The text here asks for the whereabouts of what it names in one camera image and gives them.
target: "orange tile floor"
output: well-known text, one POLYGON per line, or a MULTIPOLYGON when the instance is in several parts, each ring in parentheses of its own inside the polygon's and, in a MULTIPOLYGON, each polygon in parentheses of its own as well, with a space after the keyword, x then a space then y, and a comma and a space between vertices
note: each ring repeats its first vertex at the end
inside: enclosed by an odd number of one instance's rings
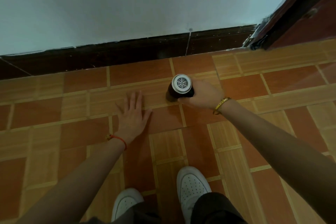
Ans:
POLYGON ((222 116, 165 99, 175 74, 224 88, 264 119, 336 158, 336 40, 273 51, 213 52, 0 81, 0 223, 14 222, 118 126, 116 103, 142 90, 153 114, 83 219, 110 221, 137 188, 164 223, 182 223, 176 175, 197 167, 249 223, 322 223, 222 116))

